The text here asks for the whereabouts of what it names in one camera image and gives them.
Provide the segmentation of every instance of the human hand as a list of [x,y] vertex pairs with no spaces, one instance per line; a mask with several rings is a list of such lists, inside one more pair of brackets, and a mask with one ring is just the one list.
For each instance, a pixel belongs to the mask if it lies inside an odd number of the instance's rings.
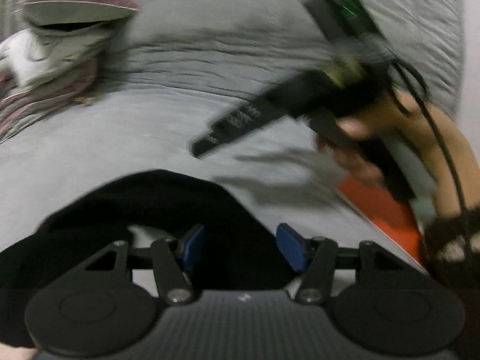
[[[368,139],[391,129],[398,130],[414,146],[425,167],[438,183],[434,196],[438,214],[456,215],[459,206],[452,175],[430,125],[408,93],[397,92],[397,98],[412,115],[403,115],[394,102],[385,96],[375,105],[352,117],[340,119],[337,123],[347,135],[357,140]],[[441,110],[431,104],[427,107],[455,163],[467,206],[479,205],[480,170],[468,141]],[[381,186],[381,170],[367,162],[359,152],[335,147],[322,137],[316,137],[316,144],[320,151],[330,148],[337,163],[365,185],[373,188]]]

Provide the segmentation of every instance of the green led indicator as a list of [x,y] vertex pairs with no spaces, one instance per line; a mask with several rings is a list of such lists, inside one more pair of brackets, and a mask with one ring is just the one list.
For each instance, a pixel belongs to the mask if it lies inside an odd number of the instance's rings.
[[357,17],[357,15],[355,15],[355,13],[353,13],[350,9],[348,9],[347,7],[345,7],[345,5],[342,5],[342,8],[345,9],[347,12],[349,12],[352,16]]

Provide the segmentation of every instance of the mattress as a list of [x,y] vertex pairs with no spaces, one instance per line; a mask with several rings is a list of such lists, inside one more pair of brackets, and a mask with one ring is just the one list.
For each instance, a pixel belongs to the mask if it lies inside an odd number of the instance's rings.
[[[313,149],[302,124],[279,121],[203,160],[189,154],[212,117],[332,58],[300,1],[140,0],[142,13],[112,42],[95,105],[70,108],[0,145],[0,250],[89,190],[163,168],[220,183],[272,231],[287,222],[342,246],[369,239],[415,264],[337,196],[344,174]],[[453,115],[463,66],[460,0],[364,1]],[[352,280],[343,272],[337,283]]]

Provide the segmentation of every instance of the silver bolt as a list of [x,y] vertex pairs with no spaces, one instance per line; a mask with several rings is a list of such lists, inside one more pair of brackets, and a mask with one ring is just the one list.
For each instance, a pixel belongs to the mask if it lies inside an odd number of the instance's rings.
[[173,303],[183,303],[191,298],[191,292],[183,288],[175,288],[170,290],[166,297]]
[[300,300],[307,304],[318,304],[322,301],[322,293],[316,288],[306,288],[298,294]]

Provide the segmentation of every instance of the person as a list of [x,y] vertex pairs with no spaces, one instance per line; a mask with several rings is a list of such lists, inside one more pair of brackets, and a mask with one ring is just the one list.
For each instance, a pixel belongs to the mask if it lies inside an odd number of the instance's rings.
[[[398,92],[397,95],[400,102],[413,115],[403,115],[392,101],[382,98],[375,105],[364,109],[357,115],[339,120],[338,124],[346,134],[357,140],[396,128],[416,148],[426,168],[437,180],[438,188],[433,199],[438,219],[426,229],[423,238],[422,250],[425,265],[435,279],[455,290],[465,304],[466,327],[461,337],[455,341],[455,351],[464,360],[479,359],[480,351],[477,339],[480,337],[480,332],[476,315],[480,311],[480,168],[469,142],[454,122],[440,109],[429,104],[431,115],[445,139],[457,168],[466,206],[469,209],[472,233],[470,241],[474,259],[472,266],[469,266],[463,253],[464,240],[460,206],[450,170],[430,126],[419,112],[414,99],[403,92]],[[320,151],[330,148],[339,165],[367,186],[373,188],[381,186],[381,171],[373,164],[366,162],[360,153],[334,147],[321,137],[316,137],[316,145]],[[91,204],[87,204],[87,207],[88,210],[92,210]],[[268,247],[264,249],[263,255],[270,253],[267,250]],[[278,274],[277,271],[282,271],[279,265],[277,261],[272,268],[275,269],[275,274]],[[288,271],[284,273],[285,277],[290,274]],[[34,353],[34,349],[0,345],[0,359],[2,360],[28,360]]]

